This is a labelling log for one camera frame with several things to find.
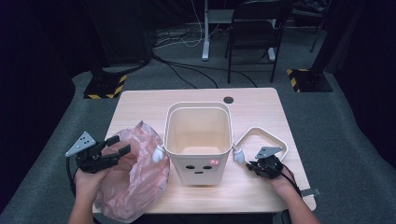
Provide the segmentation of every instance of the wooden table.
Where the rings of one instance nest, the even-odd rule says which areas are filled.
[[[150,125],[163,139],[168,108],[178,102],[223,102],[231,112],[233,142],[236,143],[251,127],[259,126],[283,140],[289,152],[283,163],[295,174],[300,189],[309,189],[299,153],[291,135],[288,121],[275,89],[207,89],[125,91],[115,110],[106,138],[140,120]],[[244,148],[246,159],[254,157],[261,146]],[[316,208],[314,197],[304,197],[311,210]],[[168,185],[163,196],[147,214],[213,214],[213,213],[274,213],[286,209],[272,187],[250,172],[244,164],[233,161],[230,152],[224,175],[216,186],[187,186],[180,182],[171,162]]]

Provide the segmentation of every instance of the black cable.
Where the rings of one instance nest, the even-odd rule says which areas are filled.
[[[189,81],[187,81],[185,78],[181,77],[181,76],[178,74],[178,72],[177,72],[172,66],[180,67],[180,68],[185,68],[185,69],[190,69],[191,71],[200,73],[201,75],[203,75],[203,76],[209,78],[209,79],[215,84],[215,86],[216,86],[217,89],[219,88],[218,84],[216,83],[216,81],[215,81],[213,78],[211,78],[210,76],[208,76],[207,74],[205,74],[205,73],[203,73],[203,72],[201,72],[201,71],[198,71],[198,70],[193,69],[193,68],[189,68],[188,66],[185,66],[185,65],[179,65],[179,64],[176,64],[176,63],[168,62],[168,61],[162,59],[161,57],[159,57],[159,56],[157,56],[157,55],[155,55],[155,54],[152,55],[152,58],[153,58],[154,60],[160,62],[160,63],[165,63],[166,65],[168,65],[170,68],[172,68],[172,70],[174,70],[174,72],[177,74],[177,76],[178,76],[181,80],[183,80],[184,82],[186,82],[186,83],[189,84],[190,86],[194,87],[195,89],[198,89],[198,88],[197,88],[196,86],[194,86],[192,83],[190,83]]]
[[[70,159],[68,157],[66,158],[66,169],[67,169],[67,177],[69,178],[69,183],[70,183],[70,190],[72,191],[73,196],[76,198],[76,183],[74,182],[74,176],[77,170],[72,176],[70,172]]]
[[[183,41],[187,41],[188,38],[192,38],[192,37],[201,37],[201,35],[200,35],[200,33],[198,33],[198,30],[196,30],[196,29],[190,29],[189,31],[186,31],[186,33],[181,34],[181,35],[170,35],[170,34],[165,35],[161,39],[157,40],[157,43],[155,44],[154,48],[160,48],[160,47],[166,46],[175,40],[181,39]]]
[[[292,174],[291,170],[289,169],[289,167],[287,167],[285,164],[283,164],[283,167],[285,167],[289,173],[291,174],[291,177],[293,178],[293,180],[291,180],[288,176],[286,176],[285,174],[283,174],[282,172],[280,172],[281,175],[283,175],[283,177],[285,177],[287,180],[289,180],[289,182],[291,183],[291,185],[294,187],[294,189],[296,190],[296,192],[298,193],[298,195],[300,195],[301,197],[303,197],[303,195],[300,192],[300,189],[297,186],[296,180],[294,178],[294,175]]]
[[[212,69],[212,70],[219,70],[219,71],[228,71],[228,69],[224,69],[224,68],[207,67],[207,66],[193,65],[193,64],[186,64],[186,63],[175,63],[175,62],[166,61],[166,60],[164,60],[164,59],[161,59],[161,62],[162,62],[162,63],[170,63],[170,64],[172,64],[172,65],[181,65],[181,66],[198,67],[198,68],[205,68],[205,69]],[[253,86],[254,86],[255,88],[258,88],[258,86],[256,85],[256,83],[255,83],[249,76],[245,75],[244,73],[239,72],[239,71],[234,71],[234,70],[231,70],[231,72],[238,73],[238,74],[244,76],[245,78],[247,78],[247,79],[253,84]]]
[[[210,35],[210,39],[221,39],[223,36],[223,33],[227,34],[229,33],[228,30],[220,30],[220,29],[216,29],[215,31],[213,31]]]

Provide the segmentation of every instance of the gray carpet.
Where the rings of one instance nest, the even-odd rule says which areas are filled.
[[[396,223],[396,171],[376,152],[357,127],[348,102],[331,74],[325,74],[333,92],[295,93],[288,68],[309,68],[315,60],[325,33],[314,53],[309,53],[312,31],[288,29],[284,35],[274,83],[268,72],[246,73],[258,87],[278,91],[308,180],[322,194],[315,214],[323,223]],[[211,42],[210,59],[201,61],[201,42],[196,47],[184,44],[155,49],[165,60],[226,68],[223,54],[227,35]],[[116,67],[110,70],[122,70]],[[234,73],[227,84],[225,71],[199,69],[213,78],[219,88],[254,88]],[[199,89],[216,88],[207,77],[177,68],[179,74]],[[64,153],[83,131],[103,139],[118,99],[86,100],[83,92],[91,80],[89,72],[74,78],[76,95],[63,119],[43,149],[35,165],[0,216],[0,223],[65,223],[73,205],[68,187]],[[123,91],[189,89],[165,64],[152,60],[126,79]],[[102,223],[118,223],[96,215]],[[274,218],[279,223],[279,216]]]

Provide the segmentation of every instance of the bin face sticker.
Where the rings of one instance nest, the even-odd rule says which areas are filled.
[[[211,160],[210,164],[211,165],[219,165],[219,160]]]

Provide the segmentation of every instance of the human hand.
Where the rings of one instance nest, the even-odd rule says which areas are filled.
[[[96,174],[90,174],[78,169],[75,176],[76,200],[93,204],[99,191],[100,183],[109,172],[110,169],[105,169]]]
[[[282,174],[287,176],[288,179],[294,181],[294,173],[286,166],[283,167]],[[266,183],[270,184],[274,188],[274,191],[280,197],[285,198],[288,197],[288,195],[290,194],[296,193],[296,190],[294,186],[289,182],[289,180],[283,175],[280,175],[274,179],[268,179],[263,177],[263,180]]]

